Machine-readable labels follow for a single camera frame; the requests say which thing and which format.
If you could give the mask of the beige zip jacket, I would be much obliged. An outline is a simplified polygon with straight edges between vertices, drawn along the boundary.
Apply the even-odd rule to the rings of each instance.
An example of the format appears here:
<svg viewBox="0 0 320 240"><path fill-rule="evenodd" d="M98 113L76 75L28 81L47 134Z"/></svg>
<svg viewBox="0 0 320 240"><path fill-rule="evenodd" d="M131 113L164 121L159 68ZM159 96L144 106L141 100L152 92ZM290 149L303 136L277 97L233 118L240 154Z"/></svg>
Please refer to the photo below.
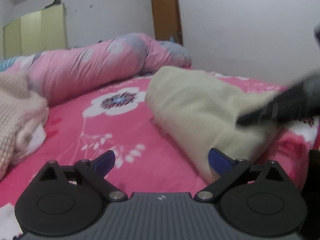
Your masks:
<svg viewBox="0 0 320 240"><path fill-rule="evenodd" d="M218 179L208 152L255 162L279 132L271 122L240 127L239 114L260 108L273 92L248 94L200 70L162 67L151 78L145 101L155 123L178 144L208 184Z"/></svg>

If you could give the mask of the hot pink floral bedsheet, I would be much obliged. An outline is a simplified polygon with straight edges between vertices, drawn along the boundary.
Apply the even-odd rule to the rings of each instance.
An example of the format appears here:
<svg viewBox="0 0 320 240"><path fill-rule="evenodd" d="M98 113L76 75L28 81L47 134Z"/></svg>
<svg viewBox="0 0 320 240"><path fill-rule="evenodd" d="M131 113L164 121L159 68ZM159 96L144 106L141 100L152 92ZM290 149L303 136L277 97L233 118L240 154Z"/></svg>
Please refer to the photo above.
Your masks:
<svg viewBox="0 0 320 240"><path fill-rule="evenodd" d="M206 183L181 149L153 121L144 102L151 76L135 76L84 94L50 109L46 140L1 181L1 239L21 233L14 206L49 160L72 165L108 150L116 161L106 179L127 194L189 192Z"/></svg>

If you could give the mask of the beige white houndstooth blanket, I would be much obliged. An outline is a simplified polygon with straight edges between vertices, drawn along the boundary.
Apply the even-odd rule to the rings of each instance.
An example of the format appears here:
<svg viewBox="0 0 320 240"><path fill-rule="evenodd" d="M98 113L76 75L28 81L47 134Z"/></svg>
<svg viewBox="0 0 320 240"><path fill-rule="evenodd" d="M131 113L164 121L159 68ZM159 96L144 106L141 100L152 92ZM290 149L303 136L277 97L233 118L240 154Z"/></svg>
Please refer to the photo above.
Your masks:
<svg viewBox="0 0 320 240"><path fill-rule="evenodd" d="M29 89L27 72L1 72L1 178L27 154L33 133L46 122L47 100Z"/></svg>

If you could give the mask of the pink floral rolled duvet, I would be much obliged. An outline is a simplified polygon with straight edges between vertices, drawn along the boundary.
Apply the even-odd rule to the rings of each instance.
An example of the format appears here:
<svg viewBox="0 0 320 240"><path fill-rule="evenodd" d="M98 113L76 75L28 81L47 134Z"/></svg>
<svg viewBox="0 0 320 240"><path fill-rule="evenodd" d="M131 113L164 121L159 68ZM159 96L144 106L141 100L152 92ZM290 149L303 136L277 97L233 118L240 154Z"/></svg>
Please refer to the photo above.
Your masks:
<svg viewBox="0 0 320 240"><path fill-rule="evenodd" d="M25 99L35 92L55 106L111 82L155 73L163 66L189 68L191 58L180 44L131 33L84 48L20 56L7 64L1 71L1 96Z"/></svg>

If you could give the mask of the pale yellow wardrobe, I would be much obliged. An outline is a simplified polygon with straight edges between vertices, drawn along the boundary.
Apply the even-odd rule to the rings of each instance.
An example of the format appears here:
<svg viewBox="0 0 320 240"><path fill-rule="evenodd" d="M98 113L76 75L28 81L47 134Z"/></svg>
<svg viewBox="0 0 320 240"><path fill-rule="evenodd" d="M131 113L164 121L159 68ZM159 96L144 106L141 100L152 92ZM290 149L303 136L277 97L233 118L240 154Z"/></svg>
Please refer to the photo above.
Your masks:
<svg viewBox="0 0 320 240"><path fill-rule="evenodd" d="M41 51L67 49L64 4L23 15L4 28L4 56L29 56Z"/></svg>

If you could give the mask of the brown wooden door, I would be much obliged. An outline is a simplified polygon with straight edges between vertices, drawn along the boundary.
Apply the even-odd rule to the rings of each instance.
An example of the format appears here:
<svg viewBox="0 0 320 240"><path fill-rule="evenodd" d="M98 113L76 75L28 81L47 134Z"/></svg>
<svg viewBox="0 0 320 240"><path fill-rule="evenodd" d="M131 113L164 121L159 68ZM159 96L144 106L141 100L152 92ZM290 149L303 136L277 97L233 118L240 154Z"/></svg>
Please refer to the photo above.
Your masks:
<svg viewBox="0 0 320 240"><path fill-rule="evenodd" d="M155 38L183 45L178 0L151 0L151 5Z"/></svg>

